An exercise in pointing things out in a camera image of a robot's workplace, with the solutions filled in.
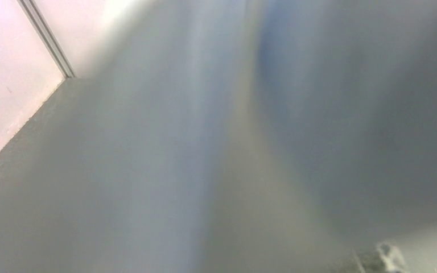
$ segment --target metal bracket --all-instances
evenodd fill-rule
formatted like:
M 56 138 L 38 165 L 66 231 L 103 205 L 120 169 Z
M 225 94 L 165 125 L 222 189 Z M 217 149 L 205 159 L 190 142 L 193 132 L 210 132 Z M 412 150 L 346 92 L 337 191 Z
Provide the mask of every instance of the metal bracket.
M 44 17 L 39 11 L 38 6 L 34 2 L 34 0 L 18 0 L 18 2 L 24 10 L 24 13 L 26 13 L 29 21 L 34 26 L 34 29 L 36 29 L 39 37 L 44 42 L 44 45 L 50 52 L 52 58 L 59 67 L 59 70 L 61 70 L 61 73 L 63 73 L 64 77 L 76 77 L 71 65 L 69 64 L 68 59 L 63 53 L 63 50 L 59 46 L 59 43 L 54 37 L 48 24 L 44 20 Z

